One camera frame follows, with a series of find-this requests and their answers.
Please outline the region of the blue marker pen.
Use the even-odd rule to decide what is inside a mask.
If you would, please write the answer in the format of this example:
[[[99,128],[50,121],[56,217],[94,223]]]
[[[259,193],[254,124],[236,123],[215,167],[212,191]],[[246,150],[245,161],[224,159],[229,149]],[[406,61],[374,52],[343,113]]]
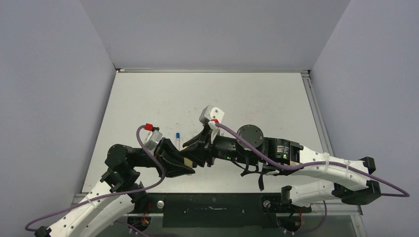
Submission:
[[[180,148],[181,148],[180,147],[180,133],[177,132],[176,135],[175,135],[175,137],[176,137],[176,147],[180,151]]]

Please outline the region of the yellow highlighter pen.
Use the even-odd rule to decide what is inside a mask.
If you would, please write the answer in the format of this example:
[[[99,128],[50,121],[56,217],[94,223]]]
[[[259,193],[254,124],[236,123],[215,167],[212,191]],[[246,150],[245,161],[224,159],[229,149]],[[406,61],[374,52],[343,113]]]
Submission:
[[[188,167],[193,167],[193,162],[187,158],[184,158],[184,164]]]

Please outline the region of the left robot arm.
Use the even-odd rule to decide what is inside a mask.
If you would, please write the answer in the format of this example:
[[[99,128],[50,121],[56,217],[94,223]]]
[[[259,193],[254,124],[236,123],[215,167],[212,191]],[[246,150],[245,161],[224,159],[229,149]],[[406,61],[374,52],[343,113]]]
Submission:
[[[37,237],[95,237],[125,214],[142,212],[147,206],[147,190],[165,178],[194,174],[184,163],[174,144],[166,138],[147,139],[140,148],[115,144],[105,160],[107,170],[78,204],[64,209],[54,224],[34,231]],[[145,187],[137,179],[136,167],[154,167],[159,181]]]

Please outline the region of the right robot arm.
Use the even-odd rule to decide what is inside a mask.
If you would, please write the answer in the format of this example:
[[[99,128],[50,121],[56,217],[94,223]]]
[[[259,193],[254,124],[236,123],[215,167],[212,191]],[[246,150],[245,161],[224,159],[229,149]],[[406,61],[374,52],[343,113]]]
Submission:
[[[265,137],[252,124],[240,127],[234,138],[221,136],[218,127],[206,125],[200,134],[183,144],[181,154],[198,166],[212,166],[217,158],[241,163],[243,175],[315,178],[309,184],[281,188],[279,205],[285,211],[326,200],[366,205],[381,197],[379,182],[369,178],[376,169],[373,158],[336,158],[297,142]]]

